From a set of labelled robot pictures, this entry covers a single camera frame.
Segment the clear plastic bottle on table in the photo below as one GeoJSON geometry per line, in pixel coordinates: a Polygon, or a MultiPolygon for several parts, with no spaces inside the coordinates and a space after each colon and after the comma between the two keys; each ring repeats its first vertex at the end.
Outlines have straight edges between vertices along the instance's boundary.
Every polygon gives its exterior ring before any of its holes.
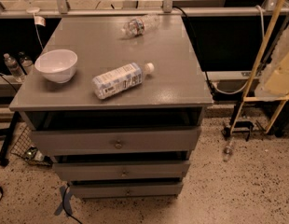
{"type": "Polygon", "coordinates": [[[125,37],[132,38],[157,29],[159,23],[160,17],[158,14],[146,14],[126,22],[121,32],[125,37]]]}

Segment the white bowl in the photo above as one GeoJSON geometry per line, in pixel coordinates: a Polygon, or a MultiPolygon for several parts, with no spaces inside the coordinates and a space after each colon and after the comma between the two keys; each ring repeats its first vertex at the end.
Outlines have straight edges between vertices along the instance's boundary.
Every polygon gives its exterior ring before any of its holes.
{"type": "Polygon", "coordinates": [[[69,49],[55,49],[40,55],[34,67],[45,79],[65,83],[76,73],[77,55],[69,49]]]}

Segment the bottle lying on floor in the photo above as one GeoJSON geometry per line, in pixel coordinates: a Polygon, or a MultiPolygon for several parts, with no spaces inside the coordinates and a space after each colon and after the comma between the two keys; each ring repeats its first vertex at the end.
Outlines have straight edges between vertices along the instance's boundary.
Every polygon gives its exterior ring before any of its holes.
{"type": "Polygon", "coordinates": [[[235,140],[234,138],[231,138],[223,149],[223,161],[224,162],[229,161],[230,158],[232,157],[233,152],[234,152],[234,146],[235,146],[235,140]]]}

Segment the water bottle on left shelf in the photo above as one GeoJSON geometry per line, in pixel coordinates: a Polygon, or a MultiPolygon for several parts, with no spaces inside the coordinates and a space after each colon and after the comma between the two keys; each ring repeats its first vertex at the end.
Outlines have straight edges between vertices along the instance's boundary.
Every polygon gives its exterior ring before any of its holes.
{"type": "Polygon", "coordinates": [[[17,60],[8,53],[5,53],[4,62],[12,76],[16,79],[16,81],[22,83],[25,80],[25,75],[17,60]]]}

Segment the grey drawer cabinet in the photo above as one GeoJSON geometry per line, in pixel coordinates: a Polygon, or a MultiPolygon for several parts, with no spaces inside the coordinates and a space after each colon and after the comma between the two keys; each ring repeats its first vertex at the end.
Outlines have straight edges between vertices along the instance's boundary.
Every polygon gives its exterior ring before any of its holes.
{"type": "MultiPolygon", "coordinates": [[[[186,130],[200,127],[213,102],[180,16],[163,16],[157,30],[122,37],[124,17],[61,19],[47,50],[70,49],[78,56],[74,77],[57,84],[33,71],[10,108],[33,131],[186,130]],[[152,63],[144,83],[105,100],[91,87],[94,77],[127,63],[152,63]]],[[[55,163],[114,161],[189,161],[188,151],[49,156],[55,163]]],[[[69,186],[182,182],[184,177],[65,181],[69,186]]]]}

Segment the top grey drawer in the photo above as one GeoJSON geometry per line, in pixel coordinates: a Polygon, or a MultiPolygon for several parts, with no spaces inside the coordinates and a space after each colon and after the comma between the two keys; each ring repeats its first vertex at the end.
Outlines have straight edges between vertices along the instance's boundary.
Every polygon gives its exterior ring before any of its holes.
{"type": "Polygon", "coordinates": [[[186,130],[33,131],[30,137],[47,156],[193,150],[201,128],[186,130]]]}

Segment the grey drawer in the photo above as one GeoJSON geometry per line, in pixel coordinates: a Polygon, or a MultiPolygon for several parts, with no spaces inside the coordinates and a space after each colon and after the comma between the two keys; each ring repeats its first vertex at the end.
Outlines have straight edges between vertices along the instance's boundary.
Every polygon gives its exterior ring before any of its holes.
{"type": "Polygon", "coordinates": [[[124,184],[93,184],[71,186],[80,199],[178,195],[182,182],[146,182],[124,184]]]}
{"type": "Polygon", "coordinates": [[[55,163],[53,170],[64,181],[128,180],[184,177],[190,161],[114,161],[55,163]]]}
{"type": "Polygon", "coordinates": [[[33,131],[30,137],[47,156],[193,150],[201,128],[186,130],[33,131]]]}

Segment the middle grey drawer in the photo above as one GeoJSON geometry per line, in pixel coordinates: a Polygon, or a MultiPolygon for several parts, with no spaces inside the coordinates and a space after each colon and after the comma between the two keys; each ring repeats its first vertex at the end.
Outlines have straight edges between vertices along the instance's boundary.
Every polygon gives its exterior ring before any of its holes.
{"type": "Polygon", "coordinates": [[[190,161],[114,161],[55,163],[53,170],[64,181],[128,180],[184,177],[190,161]]]}

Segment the bottom grey drawer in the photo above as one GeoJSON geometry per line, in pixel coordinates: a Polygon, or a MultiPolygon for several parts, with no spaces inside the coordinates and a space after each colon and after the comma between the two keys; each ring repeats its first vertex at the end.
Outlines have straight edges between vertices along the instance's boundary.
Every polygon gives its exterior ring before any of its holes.
{"type": "Polygon", "coordinates": [[[93,184],[71,186],[80,199],[178,195],[182,182],[146,182],[124,184],[93,184]]]}

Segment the black tripod leg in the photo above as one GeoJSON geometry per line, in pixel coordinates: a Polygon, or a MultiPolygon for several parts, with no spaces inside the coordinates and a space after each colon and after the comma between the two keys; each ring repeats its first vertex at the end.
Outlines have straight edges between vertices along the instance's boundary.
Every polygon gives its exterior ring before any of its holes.
{"type": "Polygon", "coordinates": [[[4,136],[4,143],[0,150],[0,166],[6,167],[8,165],[7,151],[11,144],[14,130],[16,128],[17,122],[20,118],[20,114],[15,112],[13,114],[12,120],[8,128],[0,129],[0,137],[4,136]]]}

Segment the yellow wooden frame stand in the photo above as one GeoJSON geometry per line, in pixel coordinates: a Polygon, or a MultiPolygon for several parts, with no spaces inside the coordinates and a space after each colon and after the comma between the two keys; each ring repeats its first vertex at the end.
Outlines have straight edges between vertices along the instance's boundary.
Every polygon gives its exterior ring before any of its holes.
{"type": "Polygon", "coordinates": [[[239,120],[241,111],[247,103],[279,101],[275,112],[263,129],[264,133],[269,133],[283,107],[289,101],[289,11],[271,46],[267,49],[285,2],[286,0],[277,0],[272,10],[254,66],[244,86],[242,97],[234,107],[229,126],[224,129],[225,134],[233,134],[239,127],[253,129],[254,125],[251,121],[239,120]]]}

